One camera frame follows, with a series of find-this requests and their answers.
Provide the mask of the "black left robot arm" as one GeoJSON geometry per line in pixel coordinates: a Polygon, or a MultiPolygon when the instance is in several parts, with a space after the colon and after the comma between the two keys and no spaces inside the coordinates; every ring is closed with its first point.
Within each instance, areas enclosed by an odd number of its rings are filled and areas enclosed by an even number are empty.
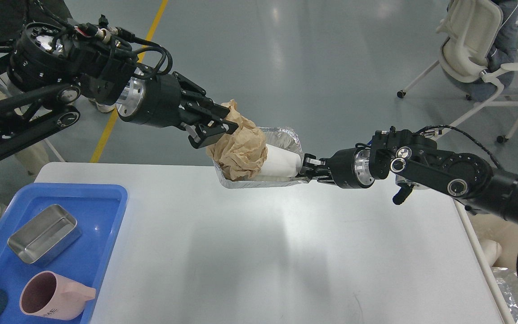
{"type": "Polygon", "coordinates": [[[81,96],[115,104],[125,122],[186,131],[195,149],[239,128],[228,108],[171,71],[161,45],[105,16],[79,24],[40,0],[18,6],[21,24],[0,37],[0,161],[76,123],[81,96]]]}

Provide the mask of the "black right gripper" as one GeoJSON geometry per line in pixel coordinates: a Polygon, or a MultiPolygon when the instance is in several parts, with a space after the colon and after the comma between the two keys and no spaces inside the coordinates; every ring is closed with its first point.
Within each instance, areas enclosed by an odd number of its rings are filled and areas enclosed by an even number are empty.
{"type": "Polygon", "coordinates": [[[369,167],[370,150],[343,149],[331,157],[331,170],[328,158],[317,158],[304,154],[298,178],[316,180],[319,183],[334,184],[342,189],[367,189],[374,184],[369,167]]]}

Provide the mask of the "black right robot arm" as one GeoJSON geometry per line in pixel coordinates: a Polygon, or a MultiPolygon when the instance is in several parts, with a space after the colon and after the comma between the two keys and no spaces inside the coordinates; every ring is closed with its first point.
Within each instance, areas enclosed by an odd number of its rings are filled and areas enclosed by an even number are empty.
{"type": "Polygon", "coordinates": [[[393,173],[402,177],[393,197],[397,205],[421,185],[452,197],[473,215],[492,214],[518,224],[518,174],[505,171],[493,154],[495,166],[475,154],[438,149],[437,142],[426,137],[432,129],[391,127],[376,131],[367,144],[339,150],[330,158],[305,154],[297,177],[342,189],[367,189],[393,173]]]}

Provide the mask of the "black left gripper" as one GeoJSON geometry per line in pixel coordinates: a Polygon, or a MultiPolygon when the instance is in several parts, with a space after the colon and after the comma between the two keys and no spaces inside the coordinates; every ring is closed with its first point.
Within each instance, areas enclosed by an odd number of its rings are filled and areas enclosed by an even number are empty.
{"type": "Polygon", "coordinates": [[[215,104],[195,82],[175,71],[173,75],[142,80],[132,77],[116,102],[121,120],[157,128],[181,124],[179,104],[197,113],[183,121],[195,149],[215,144],[223,135],[233,135],[238,123],[227,119],[229,109],[215,104]]]}

